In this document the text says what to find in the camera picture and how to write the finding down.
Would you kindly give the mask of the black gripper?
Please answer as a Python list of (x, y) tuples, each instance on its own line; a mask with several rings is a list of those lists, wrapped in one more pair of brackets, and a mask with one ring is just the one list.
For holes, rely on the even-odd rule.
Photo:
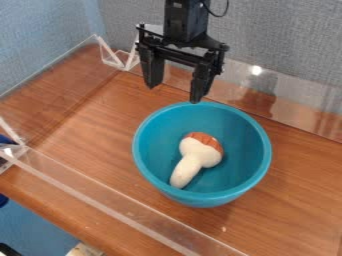
[(196, 104), (207, 95), (215, 75), (222, 73), (228, 46), (208, 33), (210, 17), (223, 18), (211, 10), (211, 0), (166, 0), (162, 25), (140, 23), (136, 26), (136, 50), (146, 85), (156, 87), (164, 77), (164, 63), (172, 61), (194, 67), (190, 102)]

